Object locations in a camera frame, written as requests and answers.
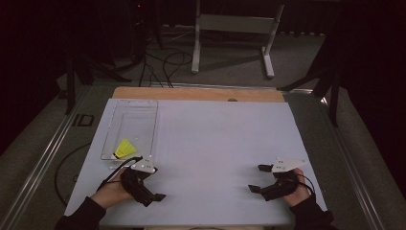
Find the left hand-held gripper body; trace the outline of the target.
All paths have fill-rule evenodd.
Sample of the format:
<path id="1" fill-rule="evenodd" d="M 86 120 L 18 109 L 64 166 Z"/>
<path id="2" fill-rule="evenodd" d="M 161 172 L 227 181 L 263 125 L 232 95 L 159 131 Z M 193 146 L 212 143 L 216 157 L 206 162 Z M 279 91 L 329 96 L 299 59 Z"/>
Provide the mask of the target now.
<path id="1" fill-rule="evenodd" d="M 144 185 L 144 180 L 149 176 L 148 172 L 132 170 L 130 167 L 120 175 L 123 188 L 145 207 L 155 200 L 155 195 Z"/>

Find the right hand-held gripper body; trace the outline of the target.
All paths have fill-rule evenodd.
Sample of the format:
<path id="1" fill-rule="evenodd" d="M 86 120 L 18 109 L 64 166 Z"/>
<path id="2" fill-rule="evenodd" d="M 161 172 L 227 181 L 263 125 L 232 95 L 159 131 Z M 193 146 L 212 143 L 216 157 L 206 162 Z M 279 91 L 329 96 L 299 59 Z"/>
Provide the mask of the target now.
<path id="1" fill-rule="evenodd" d="M 274 200 L 292 194 L 298 187 L 299 181 L 293 172 L 306 164 L 303 159 L 278 157 L 273 165 L 272 174 L 276 182 L 270 186 L 260 188 L 260 194 L 266 200 Z"/>

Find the yellow plastic shuttlecock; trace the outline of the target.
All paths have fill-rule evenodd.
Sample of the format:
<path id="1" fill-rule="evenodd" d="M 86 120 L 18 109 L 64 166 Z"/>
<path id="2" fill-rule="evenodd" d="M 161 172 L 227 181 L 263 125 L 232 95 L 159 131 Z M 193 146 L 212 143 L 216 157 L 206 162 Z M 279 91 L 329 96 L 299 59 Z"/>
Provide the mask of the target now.
<path id="1" fill-rule="evenodd" d="M 130 154 L 135 153 L 137 150 L 133 146 L 133 144 L 128 139 L 123 139 L 120 144 L 117 146 L 116 150 L 114 151 L 113 155 L 117 159 L 124 158 Z"/>

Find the clear plastic container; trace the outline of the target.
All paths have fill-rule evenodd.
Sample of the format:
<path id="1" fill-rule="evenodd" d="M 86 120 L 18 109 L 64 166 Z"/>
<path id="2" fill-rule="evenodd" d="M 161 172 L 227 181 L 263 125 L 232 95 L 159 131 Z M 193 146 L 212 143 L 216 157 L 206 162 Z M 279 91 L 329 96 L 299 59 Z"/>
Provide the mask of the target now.
<path id="1" fill-rule="evenodd" d="M 157 101 L 110 100 L 112 115 L 103 144 L 102 160 L 124 160 L 134 156 L 152 156 L 153 138 L 158 110 Z M 117 159 L 113 153 L 123 139 L 128 139 L 136 152 Z"/>

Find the person's right hand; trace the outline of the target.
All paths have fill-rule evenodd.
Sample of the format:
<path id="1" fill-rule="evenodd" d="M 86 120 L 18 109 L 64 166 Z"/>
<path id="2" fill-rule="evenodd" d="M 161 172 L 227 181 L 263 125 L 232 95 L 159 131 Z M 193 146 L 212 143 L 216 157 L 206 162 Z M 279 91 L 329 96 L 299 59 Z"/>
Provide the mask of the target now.
<path id="1" fill-rule="evenodd" d="M 299 185 L 297 189 L 290 195 L 285 195 L 282 199 L 287 203 L 289 207 L 293 207 L 301 203 L 302 201 L 308 199 L 311 192 L 305 185 L 305 175 L 300 169 L 294 169 L 293 172 L 296 174 Z"/>

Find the person's left hand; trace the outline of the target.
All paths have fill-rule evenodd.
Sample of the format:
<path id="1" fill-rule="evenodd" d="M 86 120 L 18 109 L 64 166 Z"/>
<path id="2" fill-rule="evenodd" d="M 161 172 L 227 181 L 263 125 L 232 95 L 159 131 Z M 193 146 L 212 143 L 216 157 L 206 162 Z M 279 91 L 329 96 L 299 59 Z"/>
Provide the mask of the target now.
<path id="1" fill-rule="evenodd" d="M 132 199 L 132 195 L 123 188 L 120 182 L 123 172 L 124 169 L 119 170 L 109 182 L 90 196 L 103 209 L 108 209 L 118 205 L 122 201 Z"/>

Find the white table sheet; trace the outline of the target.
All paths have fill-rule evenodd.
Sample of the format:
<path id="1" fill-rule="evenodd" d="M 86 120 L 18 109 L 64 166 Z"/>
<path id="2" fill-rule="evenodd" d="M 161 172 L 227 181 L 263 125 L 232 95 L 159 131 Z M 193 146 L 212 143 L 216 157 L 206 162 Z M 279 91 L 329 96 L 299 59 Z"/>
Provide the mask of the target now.
<path id="1" fill-rule="evenodd" d="M 104 226 L 209 227 L 290 225 L 280 200 L 252 185 L 274 183 L 260 164 L 290 157 L 316 178 L 288 103 L 170 101 L 158 103 L 153 139 L 157 173 L 146 186 L 164 195 L 144 206 L 127 201 L 107 211 Z"/>

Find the black stand with angled legs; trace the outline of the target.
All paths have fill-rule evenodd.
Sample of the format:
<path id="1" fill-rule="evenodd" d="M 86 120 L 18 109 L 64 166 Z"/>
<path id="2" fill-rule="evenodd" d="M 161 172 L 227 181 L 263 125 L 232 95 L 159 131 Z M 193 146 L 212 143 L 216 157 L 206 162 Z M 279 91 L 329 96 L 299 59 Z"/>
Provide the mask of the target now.
<path id="1" fill-rule="evenodd" d="M 278 87 L 280 91 L 292 91 L 297 87 L 318 80 L 311 91 L 311 95 L 315 98 L 322 99 L 328 91 L 330 91 L 330 103 L 328 107 L 328 117 L 331 123 L 337 127 L 337 105 L 339 95 L 339 67 L 337 58 L 340 57 L 337 46 L 327 37 L 320 47 L 319 52 L 313 59 L 310 68 L 303 78 L 293 81 L 288 85 Z"/>

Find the black tripod stand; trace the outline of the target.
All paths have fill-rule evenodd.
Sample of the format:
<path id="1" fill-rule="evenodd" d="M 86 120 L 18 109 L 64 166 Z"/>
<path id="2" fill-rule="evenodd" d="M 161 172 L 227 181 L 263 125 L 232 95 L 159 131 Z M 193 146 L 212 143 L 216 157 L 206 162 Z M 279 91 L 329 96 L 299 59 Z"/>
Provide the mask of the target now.
<path id="1" fill-rule="evenodd" d="M 73 41 L 68 39 L 66 41 L 66 97 L 67 107 L 65 114 L 70 114 L 77 101 L 76 96 L 76 78 L 85 85 L 92 85 L 95 78 L 91 69 L 96 69 L 105 73 L 108 77 L 118 82 L 130 82 L 129 79 L 123 78 L 113 71 L 104 67 L 99 62 L 96 62 L 88 55 L 86 55 L 79 46 Z"/>

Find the white metal stand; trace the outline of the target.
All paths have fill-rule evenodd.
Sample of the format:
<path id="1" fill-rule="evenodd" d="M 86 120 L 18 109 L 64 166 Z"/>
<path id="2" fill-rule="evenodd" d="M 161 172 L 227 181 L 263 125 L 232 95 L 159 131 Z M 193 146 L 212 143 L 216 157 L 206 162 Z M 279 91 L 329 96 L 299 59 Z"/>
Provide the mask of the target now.
<path id="1" fill-rule="evenodd" d="M 275 77 L 270 51 L 281 22 L 284 5 L 279 4 L 273 17 L 252 17 L 206 14 L 201 12 L 201 0 L 195 0 L 195 24 L 194 24 L 194 48 L 192 53 L 192 72 L 199 72 L 201 42 L 201 31 L 251 33 L 268 35 L 269 39 L 261 48 L 261 56 L 264 69 L 268 79 Z"/>

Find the aluminium floor rail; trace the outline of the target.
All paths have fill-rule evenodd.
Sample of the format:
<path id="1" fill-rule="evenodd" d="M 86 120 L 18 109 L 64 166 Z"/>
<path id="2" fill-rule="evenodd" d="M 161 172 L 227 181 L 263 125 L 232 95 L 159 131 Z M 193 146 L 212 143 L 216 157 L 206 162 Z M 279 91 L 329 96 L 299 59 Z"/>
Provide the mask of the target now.
<path id="1" fill-rule="evenodd" d="M 372 197 L 364 183 L 364 180 L 361 177 L 361 174 L 356 169 L 356 166 L 351 158 L 350 152 L 344 143 L 343 136 L 338 127 L 334 126 L 330 121 L 328 111 L 328 103 L 325 98 L 317 99 L 317 103 L 320 104 L 320 107 L 323 113 L 326 116 L 327 126 L 332 131 L 334 140 L 338 144 L 340 158 L 342 164 L 345 168 L 346 175 L 350 181 L 351 187 L 357 197 L 357 201 L 364 213 L 364 217 L 371 230 L 385 230 L 383 222 L 378 215 L 375 206 L 372 202 Z"/>
<path id="2" fill-rule="evenodd" d="M 67 101 L 52 99 L 0 156 L 0 230 L 19 221 L 90 89 L 79 90 L 68 115 Z"/>

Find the black floor bracket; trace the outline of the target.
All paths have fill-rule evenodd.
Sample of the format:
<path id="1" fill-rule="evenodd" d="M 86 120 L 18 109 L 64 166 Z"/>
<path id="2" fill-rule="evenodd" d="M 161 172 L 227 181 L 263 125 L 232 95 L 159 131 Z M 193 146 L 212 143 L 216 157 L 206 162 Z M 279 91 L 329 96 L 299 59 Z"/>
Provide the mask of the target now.
<path id="1" fill-rule="evenodd" d="M 88 114 L 77 114 L 72 123 L 73 127 L 90 127 L 94 123 L 95 117 Z"/>

